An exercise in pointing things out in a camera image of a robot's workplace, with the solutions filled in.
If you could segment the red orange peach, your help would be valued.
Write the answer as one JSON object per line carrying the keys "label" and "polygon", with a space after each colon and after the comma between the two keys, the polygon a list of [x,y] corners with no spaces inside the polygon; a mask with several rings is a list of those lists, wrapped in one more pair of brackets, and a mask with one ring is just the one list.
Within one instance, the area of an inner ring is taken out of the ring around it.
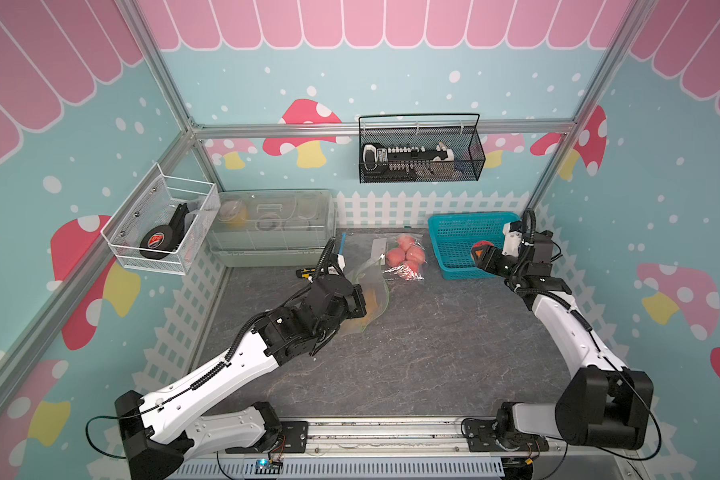
{"label": "red orange peach", "polygon": [[493,248],[494,244],[490,241],[479,241],[475,243],[471,248],[471,257],[475,263],[478,263],[478,260],[482,257],[482,255],[488,251],[490,248]]}

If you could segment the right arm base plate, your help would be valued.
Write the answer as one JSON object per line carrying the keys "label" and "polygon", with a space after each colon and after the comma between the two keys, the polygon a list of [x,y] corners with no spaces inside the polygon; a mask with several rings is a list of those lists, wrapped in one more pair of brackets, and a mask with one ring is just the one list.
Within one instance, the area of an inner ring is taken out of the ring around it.
{"label": "right arm base plate", "polygon": [[465,418],[461,434],[472,453],[520,453],[534,456],[549,450],[548,441],[541,436],[519,432],[500,433],[494,419]]}

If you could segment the green zipper bag with coasters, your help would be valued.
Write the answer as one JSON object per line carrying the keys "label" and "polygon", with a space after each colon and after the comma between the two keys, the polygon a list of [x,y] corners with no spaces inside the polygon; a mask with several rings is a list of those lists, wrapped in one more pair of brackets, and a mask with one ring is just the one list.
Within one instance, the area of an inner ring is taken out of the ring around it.
{"label": "green zipper bag with coasters", "polygon": [[390,299],[389,288],[384,279],[385,270],[384,255],[379,254],[349,272],[348,279],[362,287],[366,314],[361,318],[344,321],[338,332],[339,337],[363,333],[371,322],[384,314]]}

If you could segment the clear blue zip-top bag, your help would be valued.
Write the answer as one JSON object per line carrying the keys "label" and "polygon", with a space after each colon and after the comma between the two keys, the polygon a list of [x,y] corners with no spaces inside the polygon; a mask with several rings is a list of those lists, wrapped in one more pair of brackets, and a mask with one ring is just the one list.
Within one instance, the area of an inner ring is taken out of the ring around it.
{"label": "clear blue zip-top bag", "polygon": [[354,282],[424,280],[428,251],[416,230],[350,230],[340,238],[340,253]]}

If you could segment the large pink peach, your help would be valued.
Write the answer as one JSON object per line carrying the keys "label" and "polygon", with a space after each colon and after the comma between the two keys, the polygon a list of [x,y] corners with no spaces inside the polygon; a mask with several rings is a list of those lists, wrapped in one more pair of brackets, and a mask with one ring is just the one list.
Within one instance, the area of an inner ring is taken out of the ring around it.
{"label": "large pink peach", "polygon": [[385,254],[385,262],[389,268],[396,268],[406,260],[406,252],[399,247],[389,250]]}

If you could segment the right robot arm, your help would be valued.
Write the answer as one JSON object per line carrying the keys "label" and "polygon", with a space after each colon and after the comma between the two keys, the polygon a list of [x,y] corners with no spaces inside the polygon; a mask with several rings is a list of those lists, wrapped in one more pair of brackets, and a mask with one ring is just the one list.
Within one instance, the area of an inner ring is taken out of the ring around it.
{"label": "right robot arm", "polygon": [[504,227],[504,245],[479,242],[477,268],[503,279],[542,323],[560,351],[570,381],[554,403],[506,402],[491,425],[503,448],[521,440],[555,439],[635,459],[649,428],[659,425],[650,404],[649,376],[629,368],[598,336],[571,288],[553,276],[560,257],[551,231],[536,227],[533,210]]}

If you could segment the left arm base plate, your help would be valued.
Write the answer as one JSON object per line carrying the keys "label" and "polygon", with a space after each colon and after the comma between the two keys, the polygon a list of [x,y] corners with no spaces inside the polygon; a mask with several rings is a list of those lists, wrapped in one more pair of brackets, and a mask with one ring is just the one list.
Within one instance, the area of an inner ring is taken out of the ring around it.
{"label": "left arm base plate", "polygon": [[267,431],[251,447],[233,447],[224,450],[227,454],[252,453],[299,453],[306,452],[309,423],[307,421],[285,421],[272,432]]}

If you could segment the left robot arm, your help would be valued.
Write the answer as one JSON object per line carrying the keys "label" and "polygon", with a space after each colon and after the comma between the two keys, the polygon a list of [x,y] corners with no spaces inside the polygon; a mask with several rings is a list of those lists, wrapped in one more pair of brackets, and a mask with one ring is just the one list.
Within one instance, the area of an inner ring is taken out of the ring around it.
{"label": "left robot arm", "polygon": [[360,285],[346,278],[330,238],[307,285],[253,315],[214,359],[156,391],[128,391],[115,402],[125,461],[133,479],[166,479],[190,459],[226,450],[270,454],[284,448],[273,407],[211,415],[209,409],[289,361],[316,355],[348,319],[366,315]]}

